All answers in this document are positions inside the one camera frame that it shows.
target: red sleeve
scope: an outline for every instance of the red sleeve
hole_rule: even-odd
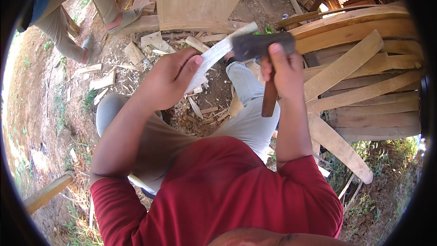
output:
[[[127,179],[100,179],[91,186],[91,195],[105,245],[132,245],[142,240],[138,229],[147,210]]]
[[[313,156],[306,156],[287,162],[278,172],[286,177],[284,183],[302,186],[304,201],[307,204],[309,228],[319,230],[319,234],[338,237],[343,222],[343,206],[332,187],[320,173]],[[327,226],[336,226],[330,230]]]

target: wooden post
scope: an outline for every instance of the wooden post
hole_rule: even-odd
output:
[[[74,172],[67,171],[62,177],[44,186],[35,194],[23,201],[29,215],[35,213],[42,205],[46,204],[52,197],[61,192],[73,181]]]
[[[74,38],[79,36],[79,31],[80,28],[79,26],[76,24],[76,22],[74,22],[74,20],[70,17],[70,15],[67,13],[67,11],[65,10],[64,6],[61,5],[61,8],[65,14],[65,17],[67,18],[67,23],[68,23],[68,33],[71,34],[71,36],[73,36]]]

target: standing person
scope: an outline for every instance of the standing person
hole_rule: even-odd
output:
[[[34,0],[27,10],[18,31],[23,32],[35,25],[48,35],[58,51],[82,64],[88,64],[92,50],[92,36],[88,34],[82,46],[78,46],[68,36],[68,24],[61,4],[66,0]],[[103,17],[108,33],[115,33],[134,22],[141,15],[141,9],[120,11],[115,0],[94,0]]]
[[[244,108],[210,137],[197,138],[156,113],[181,99],[203,62],[199,54],[188,48],[163,56],[132,97],[108,95],[97,109],[101,139],[90,182],[105,245],[343,244],[332,239],[340,232],[342,204],[311,156],[300,55],[269,47],[283,100],[271,118],[260,114],[263,85],[226,55],[226,73]],[[270,73],[262,59],[263,78]],[[273,172],[257,155],[279,115]],[[155,192],[149,211],[128,175]]]

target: brown handle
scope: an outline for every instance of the brown handle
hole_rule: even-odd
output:
[[[273,116],[273,111],[277,100],[277,90],[273,81],[275,74],[276,71],[272,67],[272,73],[270,74],[270,81],[266,82],[266,87],[264,89],[263,107],[261,108],[262,117]]]

